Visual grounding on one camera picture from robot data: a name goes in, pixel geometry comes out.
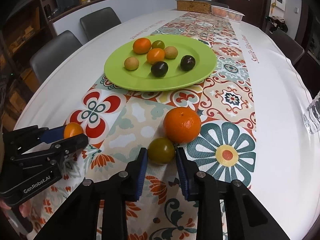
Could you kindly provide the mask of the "small orange kumquat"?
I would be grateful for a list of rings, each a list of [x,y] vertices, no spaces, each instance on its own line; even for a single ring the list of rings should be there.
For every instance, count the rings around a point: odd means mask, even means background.
[[[74,137],[76,135],[82,134],[83,132],[84,130],[80,124],[76,122],[70,122],[65,126],[65,129],[63,132],[63,138],[67,139],[70,137]]]

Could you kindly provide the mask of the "green tomato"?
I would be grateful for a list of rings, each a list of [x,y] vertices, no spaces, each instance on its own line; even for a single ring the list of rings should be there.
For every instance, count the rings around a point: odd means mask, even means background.
[[[159,48],[159,49],[162,49],[164,50],[165,49],[165,44],[163,41],[161,40],[156,40],[152,43],[152,49],[155,49],[155,48]]]
[[[148,158],[158,165],[168,164],[175,157],[175,148],[172,142],[165,137],[153,140],[148,146]]]

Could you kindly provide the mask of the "tan longan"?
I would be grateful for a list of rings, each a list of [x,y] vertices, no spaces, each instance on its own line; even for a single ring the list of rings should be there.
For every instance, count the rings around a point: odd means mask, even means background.
[[[128,57],[124,61],[124,67],[129,71],[136,70],[139,67],[139,60],[135,57]]]
[[[175,59],[178,56],[178,50],[174,46],[168,46],[164,49],[166,59]]]

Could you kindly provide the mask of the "large orange mandarin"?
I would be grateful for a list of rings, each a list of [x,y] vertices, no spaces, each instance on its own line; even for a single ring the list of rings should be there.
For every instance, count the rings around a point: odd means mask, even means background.
[[[201,119],[189,107],[176,107],[168,111],[163,120],[165,136],[176,144],[187,144],[197,138]]]

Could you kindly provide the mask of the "dark plum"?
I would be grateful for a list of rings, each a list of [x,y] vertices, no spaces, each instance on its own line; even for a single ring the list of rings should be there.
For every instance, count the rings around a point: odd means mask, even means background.
[[[151,73],[155,77],[164,77],[168,72],[168,64],[164,61],[158,61],[151,66]]]
[[[195,67],[196,61],[193,56],[185,55],[181,58],[180,67],[183,71],[190,71]]]

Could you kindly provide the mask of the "near grey chair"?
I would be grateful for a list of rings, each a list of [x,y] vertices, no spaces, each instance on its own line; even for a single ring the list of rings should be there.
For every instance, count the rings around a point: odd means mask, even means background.
[[[30,59],[30,65],[42,84],[56,68],[82,46],[69,30],[53,38]]]

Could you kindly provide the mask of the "grey chair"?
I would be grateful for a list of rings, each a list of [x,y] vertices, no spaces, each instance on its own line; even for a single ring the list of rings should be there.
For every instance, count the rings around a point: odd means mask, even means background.
[[[88,41],[120,25],[121,21],[111,7],[106,7],[80,18],[80,24]]]
[[[69,30],[53,38],[30,59],[30,65],[42,84],[56,68],[82,46]]]

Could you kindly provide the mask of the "white tablecloth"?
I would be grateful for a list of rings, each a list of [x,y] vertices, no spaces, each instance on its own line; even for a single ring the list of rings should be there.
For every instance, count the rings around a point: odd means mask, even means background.
[[[291,239],[303,239],[319,216],[319,134],[310,134],[303,122],[311,95],[265,33],[240,25],[256,120],[248,187]]]

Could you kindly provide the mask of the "far grey chair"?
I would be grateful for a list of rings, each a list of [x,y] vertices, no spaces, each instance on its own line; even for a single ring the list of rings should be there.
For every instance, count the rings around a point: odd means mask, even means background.
[[[106,7],[80,18],[80,24],[88,41],[120,25],[121,21],[111,7]]]

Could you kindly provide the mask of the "clear water bottle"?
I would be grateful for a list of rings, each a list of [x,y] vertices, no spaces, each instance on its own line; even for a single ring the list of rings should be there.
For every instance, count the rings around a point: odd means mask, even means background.
[[[319,132],[320,123],[320,98],[319,94],[312,100],[303,114],[303,122],[310,134]]]

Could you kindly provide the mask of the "green plate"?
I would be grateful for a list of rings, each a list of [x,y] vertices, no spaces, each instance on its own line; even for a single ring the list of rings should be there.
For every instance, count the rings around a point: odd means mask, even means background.
[[[127,42],[112,52],[104,65],[105,76],[114,85],[140,92],[175,90],[203,81],[217,65],[213,50],[195,38],[151,35],[146,39],[174,47],[177,56],[168,59],[161,49],[137,54],[133,49],[134,42]]]

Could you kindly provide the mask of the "right side dark chair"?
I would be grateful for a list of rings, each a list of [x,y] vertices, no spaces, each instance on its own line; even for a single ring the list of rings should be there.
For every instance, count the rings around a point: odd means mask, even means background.
[[[303,47],[293,40],[287,33],[277,29],[274,32],[267,32],[267,35],[274,41],[284,55],[291,60],[294,66],[304,55]]]

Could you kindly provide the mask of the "clear plastic fruit container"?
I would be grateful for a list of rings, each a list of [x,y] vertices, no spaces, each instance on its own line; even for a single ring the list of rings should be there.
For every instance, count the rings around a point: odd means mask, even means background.
[[[212,14],[214,16],[228,19],[228,20],[231,20],[234,22],[241,22],[242,18],[245,16],[244,14],[237,12],[235,10],[228,9],[225,7],[220,7],[217,5],[212,5],[211,10],[212,10]]]

